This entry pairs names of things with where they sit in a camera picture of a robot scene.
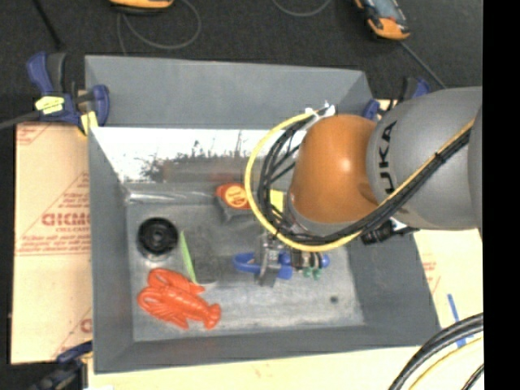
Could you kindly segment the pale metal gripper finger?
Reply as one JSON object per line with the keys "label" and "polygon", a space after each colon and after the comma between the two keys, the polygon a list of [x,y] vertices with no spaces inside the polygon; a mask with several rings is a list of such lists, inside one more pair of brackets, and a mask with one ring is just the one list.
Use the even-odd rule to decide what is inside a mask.
{"label": "pale metal gripper finger", "polygon": [[262,234],[256,241],[256,259],[278,259],[280,247],[277,240],[269,234]]}
{"label": "pale metal gripper finger", "polygon": [[266,260],[260,265],[260,272],[255,280],[259,286],[273,287],[280,272],[281,265],[277,261]]}

